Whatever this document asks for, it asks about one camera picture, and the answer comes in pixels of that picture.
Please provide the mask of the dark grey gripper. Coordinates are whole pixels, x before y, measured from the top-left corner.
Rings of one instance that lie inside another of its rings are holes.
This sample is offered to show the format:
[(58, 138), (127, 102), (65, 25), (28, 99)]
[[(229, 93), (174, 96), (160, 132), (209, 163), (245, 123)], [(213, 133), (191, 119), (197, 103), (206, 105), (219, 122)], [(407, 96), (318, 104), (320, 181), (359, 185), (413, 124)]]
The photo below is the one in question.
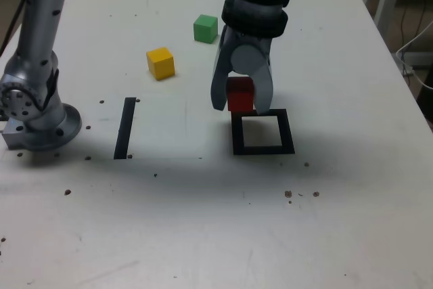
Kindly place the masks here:
[(273, 99), (273, 80), (267, 57), (262, 52), (271, 51), (272, 40), (224, 27), (210, 88), (210, 98), (215, 110), (224, 110), (227, 103), (227, 79), (230, 72), (235, 72), (252, 79), (256, 111), (259, 114), (269, 111)]

